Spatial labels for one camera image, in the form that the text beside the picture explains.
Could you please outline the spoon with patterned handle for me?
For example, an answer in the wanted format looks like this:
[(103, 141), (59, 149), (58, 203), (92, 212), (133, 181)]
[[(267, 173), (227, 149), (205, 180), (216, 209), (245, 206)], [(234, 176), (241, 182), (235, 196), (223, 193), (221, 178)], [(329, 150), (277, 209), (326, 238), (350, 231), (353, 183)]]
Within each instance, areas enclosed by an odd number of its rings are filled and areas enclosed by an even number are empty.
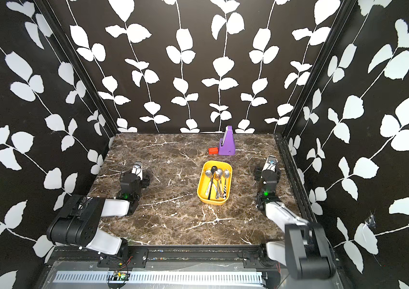
[(230, 178), (230, 171), (228, 169), (226, 169), (223, 172), (223, 178), (224, 178), (224, 185), (223, 185), (223, 198), (227, 199), (228, 197), (228, 179)]

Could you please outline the white handled spoon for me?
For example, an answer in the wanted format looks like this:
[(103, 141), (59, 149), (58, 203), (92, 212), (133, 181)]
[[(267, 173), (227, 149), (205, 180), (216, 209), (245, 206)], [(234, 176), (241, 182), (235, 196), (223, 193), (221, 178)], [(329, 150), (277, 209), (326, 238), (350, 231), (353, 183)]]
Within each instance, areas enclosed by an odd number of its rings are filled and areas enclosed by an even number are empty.
[(222, 178), (220, 177), (218, 180), (218, 189), (220, 192), (220, 199), (224, 199), (226, 197), (224, 189), (223, 189), (223, 185), (222, 185)]
[(207, 187), (207, 189), (205, 191), (205, 193), (206, 193), (205, 196), (209, 197), (210, 190), (211, 190), (212, 183), (213, 183), (213, 179), (214, 179), (214, 174), (212, 173), (211, 170), (208, 169), (207, 171), (205, 171), (205, 175), (209, 178), (208, 187)]

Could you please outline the yellow plastic storage box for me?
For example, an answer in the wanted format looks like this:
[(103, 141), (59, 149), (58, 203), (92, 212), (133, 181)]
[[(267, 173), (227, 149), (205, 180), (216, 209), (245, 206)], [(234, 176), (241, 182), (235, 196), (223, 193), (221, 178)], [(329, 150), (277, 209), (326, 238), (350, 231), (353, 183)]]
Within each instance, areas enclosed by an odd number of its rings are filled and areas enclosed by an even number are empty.
[[(216, 179), (214, 178), (214, 184), (212, 186), (212, 194), (211, 194), (211, 198), (210, 200), (208, 200), (208, 198), (205, 196), (205, 191), (208, 187), (208, 182), (209, 182), (209, 178), (205, 175), (205, 171), (207, 171), (208, 169), (211, 170), (212, 166), (216, 166), (218, 169), (222, 169), (222, 171), (225, 171), (226, 169), (228, 169), (230, 171), (230, 178), (228, 179), (228, 197), (227, 199), (219, 199), (216, 200)], [(200, 181), (197, 187), (197, 195), (200, 199), (200, 201), (206, 203), (206, 204), (212, 204), (212, 205), (223, 205), (224, 203), (226, 203), (229, 200), (230, 197), (230, 189), (232, 186), (232, 173), (233, 173), (233, 168), (230, 164), (222, 162), (222, 161), (207, 161), (204, 165), (203, 165), (203, 169), (202, 172), (200, 174)], [(223, 178), (223, 173), (222, 173), (222, 185), (224, 185), (224, 178)]]

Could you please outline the black round spoon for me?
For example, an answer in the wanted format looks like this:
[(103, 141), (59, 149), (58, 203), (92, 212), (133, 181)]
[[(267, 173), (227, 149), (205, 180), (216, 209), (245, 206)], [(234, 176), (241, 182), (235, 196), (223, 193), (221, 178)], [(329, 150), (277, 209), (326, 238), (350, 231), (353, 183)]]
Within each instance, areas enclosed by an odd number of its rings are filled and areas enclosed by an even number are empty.
[(212, 186), (214, 184), (214, 176), (215, 176), (215, 172), (217, 171), (217, 167), (216, 166), (212, 166), (211, 170), (210, 170), (210, 182), (208, 185), (208, 200), (210, 200), (211, 198), (211, 194), (212, 194)]

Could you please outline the spoon with wooden handle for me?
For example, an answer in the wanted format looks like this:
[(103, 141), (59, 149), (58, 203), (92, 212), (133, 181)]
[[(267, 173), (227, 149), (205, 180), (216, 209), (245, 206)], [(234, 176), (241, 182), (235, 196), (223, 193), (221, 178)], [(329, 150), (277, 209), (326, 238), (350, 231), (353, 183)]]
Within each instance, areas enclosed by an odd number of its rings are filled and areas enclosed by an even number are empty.
[(216, 172), (214, 173), (214, 178), (216, 179), (216, 200), (219, 200), (222, 198), (222, 188), (221, 188), (221, 177), (222, 177), (222, 169), (217, 169)]

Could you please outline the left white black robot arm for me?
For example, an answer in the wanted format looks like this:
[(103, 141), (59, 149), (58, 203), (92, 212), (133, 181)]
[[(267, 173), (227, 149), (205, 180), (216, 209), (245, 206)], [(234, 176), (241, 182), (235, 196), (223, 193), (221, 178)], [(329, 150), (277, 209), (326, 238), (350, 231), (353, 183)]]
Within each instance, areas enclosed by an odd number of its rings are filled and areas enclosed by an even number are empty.
[(119, 237), (99, 229), (103, 217), (132, 215), (139, 206), (142, 191), (150, 185), (150, 174), (135, 164), (121, 174), (120, 193), (115, 199), (74, 195), (61, 208), (47, 229), (51, 243), (61, 243), (117, 255), (122, 246)]

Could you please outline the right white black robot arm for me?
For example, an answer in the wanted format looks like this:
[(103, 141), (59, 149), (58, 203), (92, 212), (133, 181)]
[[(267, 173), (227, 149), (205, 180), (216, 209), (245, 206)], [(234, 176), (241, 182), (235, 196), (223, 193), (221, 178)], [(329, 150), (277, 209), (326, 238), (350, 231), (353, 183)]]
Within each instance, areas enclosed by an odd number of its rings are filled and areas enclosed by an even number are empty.
[(324, 228), (296, 215), (276, 195), (279, 173), (275, 166), (255, 168), (256, 207), (284, 233), (282, 242), (266, 243), (267, 257), (284, 265), (297, 280), (330, 279), (336, 273)]

